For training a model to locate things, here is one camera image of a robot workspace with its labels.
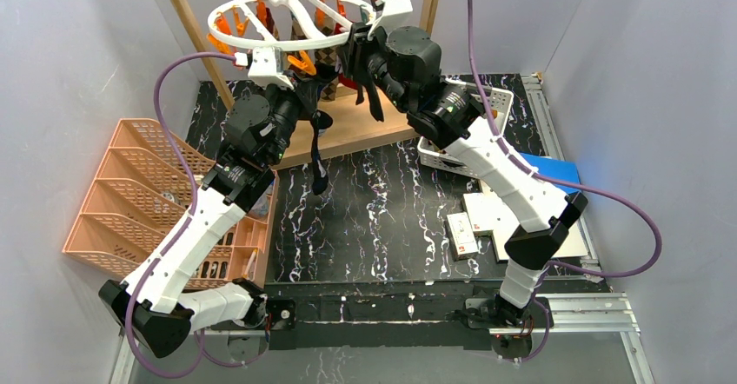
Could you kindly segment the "orange clothes peg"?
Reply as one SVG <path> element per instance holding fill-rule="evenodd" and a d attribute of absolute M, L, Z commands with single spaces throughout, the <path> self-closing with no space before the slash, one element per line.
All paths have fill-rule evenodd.
<path fill-rule="evenodd" d="M 223 53 L 228 56 L 234 55 L 234 51 L 229 45 L 218 40 L 211 33 L 207 35 L 207 40 L 217 49 L 218 52 Z"/>

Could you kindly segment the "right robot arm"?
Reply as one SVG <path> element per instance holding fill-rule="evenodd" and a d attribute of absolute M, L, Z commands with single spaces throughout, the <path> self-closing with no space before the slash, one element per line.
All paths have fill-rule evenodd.
<path fill-rule="evenodd" d="M 463 83 L 440 75 L 441 47 L 414 26 L 387 32 L 353 23 L 337 49 L 342 73 L 368 98 L 377 121 L 383 118 L 380 92 L 408 124 L 436 147 L 465 164 L 510 208 L 518 226 L 507 240 L 508 265 L 486 318 L 518 325 L 528 315 L 546 265 L 568 238 L 588 204 L 537 174 L 498 132 L 482 87 L 473 96 Z"/>

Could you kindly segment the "black sock with blue print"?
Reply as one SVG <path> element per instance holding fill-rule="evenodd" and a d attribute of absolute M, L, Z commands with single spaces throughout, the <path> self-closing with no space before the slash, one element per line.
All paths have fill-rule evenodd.
<path fill-rule="evenodd" d="M 302 93 L 296 93 L 302 99 Z M 329 173 L 321 158 L 318 138 L 333 126 L 333 118 L 325 111 L 318 109 L 310 120 L 307 120 L 313 131 L 311 141 L 310 167 L 313 173 L 312 193 L 321 195 L 329 185 Z"/>

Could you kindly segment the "yellow-orange clothes peg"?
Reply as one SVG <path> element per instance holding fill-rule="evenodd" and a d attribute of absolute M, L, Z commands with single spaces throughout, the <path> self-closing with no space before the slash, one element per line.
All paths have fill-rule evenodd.
<path fill-rule="evenodd" d="M 317 69 L 311 57 L 305 50 L 300 50 L 296 55 L 287 55 L 289 68 L 295 72 L 301 72 L 308 76 L 315 76 Z"/>

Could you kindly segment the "white round clip hanger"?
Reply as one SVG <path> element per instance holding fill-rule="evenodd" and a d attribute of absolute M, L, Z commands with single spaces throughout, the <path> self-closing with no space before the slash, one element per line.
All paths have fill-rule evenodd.
<path fill-rule="evenodd" d="M 363 0 L 231 0 L 209 13 L 207 26 L 234 49 L 271 46 L 293 52 L 341 45 L 354 22 L 375 18 Z"/>

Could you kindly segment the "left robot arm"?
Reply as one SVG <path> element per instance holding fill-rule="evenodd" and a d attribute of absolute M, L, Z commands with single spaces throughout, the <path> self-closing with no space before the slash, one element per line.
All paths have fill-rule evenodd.
<path fill-rule="evenodd" d="M 296 80 L 293 89 L 270 84 L 236 101 L 224 123 L 214 166 L 188 210 L 160 245 L 123 281 L 107 281 L 99 296 L 110 312 L 154 356 L 174 353 L 197 330 L 225 321 L 270 325 L 268 296 L 239 278 L 218 288 L 187 293 L 185 287 L 213 247 L 264 196 L 275 180 L 300 121 L 319 134 L 332 124 L 317 104 L 324 82 Z"/>

